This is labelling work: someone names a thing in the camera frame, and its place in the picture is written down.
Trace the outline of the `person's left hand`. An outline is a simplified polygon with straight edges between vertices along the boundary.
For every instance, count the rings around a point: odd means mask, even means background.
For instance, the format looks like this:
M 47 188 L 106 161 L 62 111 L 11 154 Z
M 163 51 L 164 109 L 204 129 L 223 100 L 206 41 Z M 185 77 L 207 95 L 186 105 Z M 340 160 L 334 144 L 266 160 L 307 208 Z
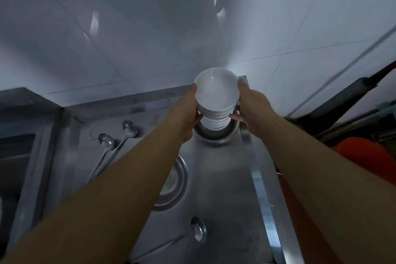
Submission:
M 166 121 L 185 143 L 191 139 L 193 128 L 202 118 L 203 115 L 197 109 L 197 102 L 186 100 L 184 95 L 168 111 Z

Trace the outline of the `person's right hand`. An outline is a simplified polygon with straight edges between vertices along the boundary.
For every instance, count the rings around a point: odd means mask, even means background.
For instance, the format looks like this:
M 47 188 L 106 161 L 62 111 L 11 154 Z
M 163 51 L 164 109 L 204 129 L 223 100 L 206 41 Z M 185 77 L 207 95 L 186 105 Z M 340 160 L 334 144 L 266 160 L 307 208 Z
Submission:
M 273 110 L 266 96 L 249 88 L 249 94 L 240 97 L 236 110 L 229 117 L 247 124 L 250 133 L 263 139 L 266 133 L 282 118 Z

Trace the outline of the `stack of white bowls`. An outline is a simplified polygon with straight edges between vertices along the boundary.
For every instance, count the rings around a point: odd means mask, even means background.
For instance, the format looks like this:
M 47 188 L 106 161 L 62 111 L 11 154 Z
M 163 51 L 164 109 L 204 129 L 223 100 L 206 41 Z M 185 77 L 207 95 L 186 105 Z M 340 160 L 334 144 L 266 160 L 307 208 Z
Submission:
M 221 131 L 230 123 L 230 114 L 240 99 L 238 77 L 230 70 L 213 67 L 202 71 L 194 83 L 202 125 L 210 131 Z

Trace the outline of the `person's right forearm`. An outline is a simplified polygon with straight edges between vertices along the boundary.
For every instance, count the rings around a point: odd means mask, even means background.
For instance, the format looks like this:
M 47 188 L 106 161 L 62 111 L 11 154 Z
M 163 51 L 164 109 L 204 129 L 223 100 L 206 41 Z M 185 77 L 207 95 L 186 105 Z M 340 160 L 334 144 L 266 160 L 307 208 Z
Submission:
M 283 118 L 255 123 L 275 165 L 338 257 L 396 264 L 396 187 Z

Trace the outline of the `person's left forearm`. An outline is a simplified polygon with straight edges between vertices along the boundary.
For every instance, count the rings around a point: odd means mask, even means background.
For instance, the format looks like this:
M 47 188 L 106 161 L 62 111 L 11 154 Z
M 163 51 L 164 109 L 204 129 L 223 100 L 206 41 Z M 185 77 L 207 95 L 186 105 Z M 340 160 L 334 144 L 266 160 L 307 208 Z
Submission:
M 192 130 L 161 124 L 73 194 L 0 264 L 123 264 Z

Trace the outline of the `metal bowl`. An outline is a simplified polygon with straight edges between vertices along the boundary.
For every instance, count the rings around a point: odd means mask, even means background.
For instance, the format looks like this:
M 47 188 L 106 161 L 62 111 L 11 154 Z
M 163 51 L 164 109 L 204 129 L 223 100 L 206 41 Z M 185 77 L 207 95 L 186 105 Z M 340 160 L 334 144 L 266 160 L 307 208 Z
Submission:
M 231 120 L 228 125 L 219 131 L 212 131 L 203 126 L 199 122 L 193 128 L 193 134 L 201 141 L 211 144 L 211 145 L 224 145 L 231 140 L 232 136 L 239 128 L 239 122 L 236 120 Z

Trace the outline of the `metal spoon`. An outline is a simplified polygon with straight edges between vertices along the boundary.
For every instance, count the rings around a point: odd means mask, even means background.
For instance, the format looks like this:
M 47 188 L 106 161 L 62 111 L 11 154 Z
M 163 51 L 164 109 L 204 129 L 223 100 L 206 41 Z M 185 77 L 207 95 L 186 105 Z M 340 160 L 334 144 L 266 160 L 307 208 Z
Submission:
M 138 130 L 137 130 L 137 127 L 135 126 L 135 124 L 134 124 L 132 121 L 130 121 L 130 120 L 124 120 L 123 123 L 122 123 L 122 128 L 123 128 L 123 131 L 124 131 L 124 133 L 125 133 L 124 139 L 122 139 L 121 142 L 120 142 L 117 146 L 115 146 L 115 148 L 114 148 L 112 151 L 109 151 L 109 152 L 106 154 L 105 159 L 104 159 L 102 165 L 101 165 L 101 166 L 99 167 L 99 169 L 96 171 L 96 173 L 94 174 L 94 176 L 96 176 L 96 175 L 100 172 L 100 170 L 102 169 L 102 167 L 110 161 L 110 159 L 112 158 L 112 156 L 116 155 L 116 153 L 117 153 L 117 152 L 119 151 L 119 149 L 123 146 L 123 144 L 126 142 L 127 139 L 129 139 L 129 138 L 134 138 L 134 137 L 137 136 Z
M 167 241 L 167 242 L 161 244 L 160 246 L 147 251 L 146 253 L 144 253 L 138 257 L 128 260 L 126 262 L 126 264 L 138 264 L 141 261 L 143 261 L 151 256 L 161 253 L 162 251 L 175 245 L 176 243 L 182 241 L 183 239 L 185 239 L 187 237 L 193 237 L 199 243 L 205 243 L 207 241 L 207 228 L 206 228 L 203 220 L 201 220 L 198 217 L 193 217 L 191 219 L 190 230 L 188 232 L 185 232 L 184 234 L 181 234 L 181 235 L 171 239 L 170 241 Z
M 90 173 L 87 181 L 90 182 L 90 180 L 92 179 L 92 177 L 94 176 L 94 174 L 96 173 L 96 171 L 99 169 L 99 167 L 102 165 L 106 154 L 109 151 L 112 151 L 115 148 L 115 141 L 113 139 L 112 136 L 106 134 L 106 133 L 101 133 L 98 135 L 98 141 L 100 143 L 100 145 L 104 148 L 104 153 L 101 156 L 100 160 L 98 161 L 97 165 L 95 166 L 95 168 L 92 170 L 92 172 Z

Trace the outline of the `metal plate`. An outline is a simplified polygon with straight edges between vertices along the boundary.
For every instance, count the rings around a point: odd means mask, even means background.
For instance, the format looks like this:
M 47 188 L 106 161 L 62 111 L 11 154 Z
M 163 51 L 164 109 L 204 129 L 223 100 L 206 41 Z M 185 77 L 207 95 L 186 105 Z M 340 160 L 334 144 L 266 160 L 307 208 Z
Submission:
M 166 211 L 176 206 L 186 192 L 188 180 L 189 172 L 186 162 L 178 155 L 156 200 L 153 211 Z

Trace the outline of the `orange plastic container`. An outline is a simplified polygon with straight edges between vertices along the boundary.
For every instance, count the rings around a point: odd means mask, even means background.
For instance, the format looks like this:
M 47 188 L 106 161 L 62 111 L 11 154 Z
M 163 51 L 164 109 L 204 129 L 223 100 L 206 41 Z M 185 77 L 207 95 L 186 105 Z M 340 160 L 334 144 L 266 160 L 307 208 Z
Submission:
M 332 149 L 356 165 L 396 186 L 396 162 L 379 144 L 360 137 L 348 137 Z

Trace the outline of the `red plastic bin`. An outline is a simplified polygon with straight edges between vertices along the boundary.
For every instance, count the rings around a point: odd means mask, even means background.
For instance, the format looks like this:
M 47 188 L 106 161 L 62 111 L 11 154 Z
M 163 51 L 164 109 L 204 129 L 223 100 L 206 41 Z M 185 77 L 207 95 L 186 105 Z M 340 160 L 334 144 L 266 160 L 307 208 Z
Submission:
M 305 264 L 344 264 L 327 243 L 294 191 L 276 169 Z

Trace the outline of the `stainless steel sink unit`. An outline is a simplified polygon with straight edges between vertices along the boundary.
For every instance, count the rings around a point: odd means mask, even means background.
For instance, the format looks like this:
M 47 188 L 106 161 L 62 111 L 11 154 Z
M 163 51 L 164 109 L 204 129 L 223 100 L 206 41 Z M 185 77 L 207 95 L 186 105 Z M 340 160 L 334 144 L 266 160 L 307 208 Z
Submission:
M 27 88 L 0 91 L 0 258 L 43 215 L 60 118 Z

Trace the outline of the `dark long-handled tool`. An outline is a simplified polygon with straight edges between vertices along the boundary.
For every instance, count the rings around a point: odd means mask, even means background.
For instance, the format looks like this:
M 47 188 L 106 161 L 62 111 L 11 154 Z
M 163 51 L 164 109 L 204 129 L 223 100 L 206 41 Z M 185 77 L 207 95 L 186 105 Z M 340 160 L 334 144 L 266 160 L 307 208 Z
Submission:
M 286 118 L 327 146 L 333 147 L 349 136 L 360 136 L 379 142 L 396 138 L 396 100 L 385 101 L 373 110 L 360 114 L 336 126 L 336 122 L 367 93 L 378 87 L 380 81 L 396 70 L 396 61 L 370 77 L 362 77 L 330 98 L 315 110 L 298 118 Z

